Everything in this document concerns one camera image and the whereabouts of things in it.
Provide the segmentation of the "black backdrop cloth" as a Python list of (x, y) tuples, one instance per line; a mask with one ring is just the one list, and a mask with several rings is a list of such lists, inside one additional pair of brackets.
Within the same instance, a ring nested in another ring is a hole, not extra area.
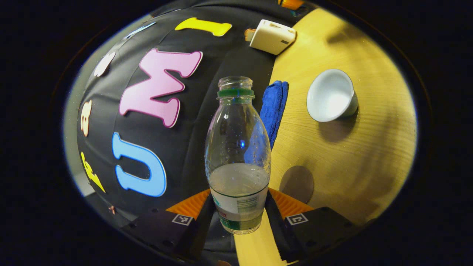
[(208, 188), (204, 146), (219, 79), (252, 79), (257, 111), (270, 83), (275, 55), (244, 39), (261, 20), (292, 27), (299, 17), (275, 0), (177, 0), (120, 30), (77, 105), (78, 160), (108, 222), (122, 227)]

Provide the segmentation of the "grey-blue teacup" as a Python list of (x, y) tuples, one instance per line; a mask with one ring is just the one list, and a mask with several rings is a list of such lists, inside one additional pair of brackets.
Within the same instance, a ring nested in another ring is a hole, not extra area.
[(327, 69), (317, 75), (306, 96), (306, 109), (317, 122), (353, 116), (358, 106), (353, 81), (340, 69)]

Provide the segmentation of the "clear plastic water bottle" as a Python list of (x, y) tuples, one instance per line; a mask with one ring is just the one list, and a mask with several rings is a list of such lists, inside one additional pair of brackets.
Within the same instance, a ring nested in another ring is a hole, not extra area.
[(252, 86), (243, 76), (218, 81), (218, 109), (205, 142), (205, 173), (218, 218), (235, 235), (260, 227), (270, 183), (270, 140), (253, 106)]

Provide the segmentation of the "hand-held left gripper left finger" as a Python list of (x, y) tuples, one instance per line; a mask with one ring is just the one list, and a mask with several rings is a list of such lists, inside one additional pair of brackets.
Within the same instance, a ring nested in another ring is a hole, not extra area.
[(159, 255), (194, 263), (201, 257), (214, 211), (206, 189), (167, 209), (152, 208), (121, 230)]

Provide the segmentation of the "white toaster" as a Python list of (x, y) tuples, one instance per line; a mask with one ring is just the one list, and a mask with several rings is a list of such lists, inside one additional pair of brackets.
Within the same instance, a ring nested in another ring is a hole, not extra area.
[(251, 48), (279, 55), (297, 37), (296, 29), (269, 20), (261, 20), (249, 43)]

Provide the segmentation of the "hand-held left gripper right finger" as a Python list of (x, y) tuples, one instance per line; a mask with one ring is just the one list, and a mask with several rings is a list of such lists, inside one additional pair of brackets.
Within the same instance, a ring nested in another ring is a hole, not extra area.
[(265, 210), (283, 261), (304, 261), (324, 254), (362, 229), (329, 207), (314, 209), (269, 188)]

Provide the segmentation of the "blue folded towel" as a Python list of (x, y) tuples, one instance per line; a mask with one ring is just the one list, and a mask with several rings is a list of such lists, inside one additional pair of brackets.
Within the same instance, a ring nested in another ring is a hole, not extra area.
[(275, 81), (267, 86), (262, 96), (260, 117), (267, 131), (271, 149), (274, 147), (277, 138), (288, 92), (289, 83), (287, 81)]

